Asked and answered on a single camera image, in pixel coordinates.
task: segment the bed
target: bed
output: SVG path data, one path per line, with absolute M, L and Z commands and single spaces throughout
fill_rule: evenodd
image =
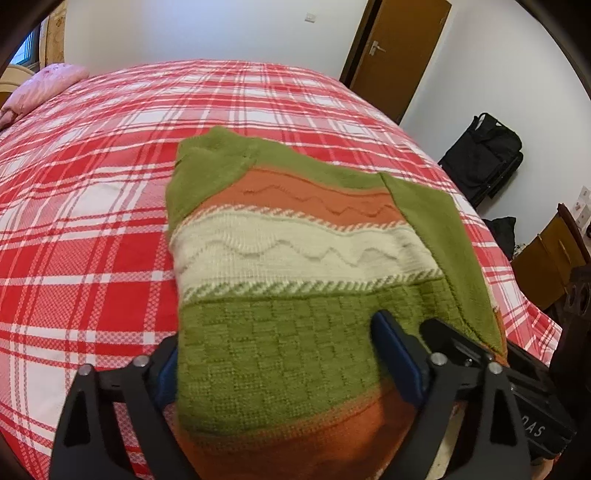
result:
M 177 330 L 164 189 L 178 143 L 215 125 L 449 192 L 507 336 L 549 363 L 560 328 L 521 294 L 480 217 L 404 131 L 337 80 L 242 61 L 138 66 L 80 82 L 0 133 L 0 430 L 34 478 L 47 477 L 76 368 L 121 367 Z

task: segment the brown door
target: brown door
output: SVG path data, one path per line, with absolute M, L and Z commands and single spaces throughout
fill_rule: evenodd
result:
M 399 122 L 451 7 L 446 0 L 383 0 L 351 90 Z

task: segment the metal bolt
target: metal bolt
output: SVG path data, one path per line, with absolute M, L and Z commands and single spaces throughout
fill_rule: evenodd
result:
M 447 357 L 442 353 L 435 352 L 431 354 L 431 362 L 438 367 L 442 367 L 447 363 Z
M 491 362 L 488 364 L 488 370 L 490 370 L 493 374 L 499 375 L 503 371 L 503 367 L 496 362 Z
M 80 368 L 78 369 L 78 373 L 80 375 L 82 375 L 83 377 L 88 375 L 90 372 L 92 372 L 92 365 L 91 364 L 81 365 Z
M 134 358 L 133 364 L 136 367 L 145 367 L 150 362 L 148 355 L 140 355 Z

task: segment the patterned curtain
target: patterned curtain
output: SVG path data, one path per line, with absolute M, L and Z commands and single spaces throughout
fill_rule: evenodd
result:
M 64 62 L 64 32 L 66 30 L 67 0 L 57 7 L 41 24 L 39 35 L 39 68 Z

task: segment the white wall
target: white wall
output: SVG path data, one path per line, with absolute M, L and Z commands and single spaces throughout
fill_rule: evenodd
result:
M 338 78 L 367 0 L 69 0 L 67 62 L 102 73 L 140 63 L 244 59 Z M 315 24 L 304 22 L 306 13 Z
M 479 208 L 517 217 L 529 242 L 591 186 L 591 100 L 548 32 L 515 0 L 452 0 L 440 44 L 401 126 L 439 161 L 473 116 L 489 112 L 521 137 L 524 162 Z

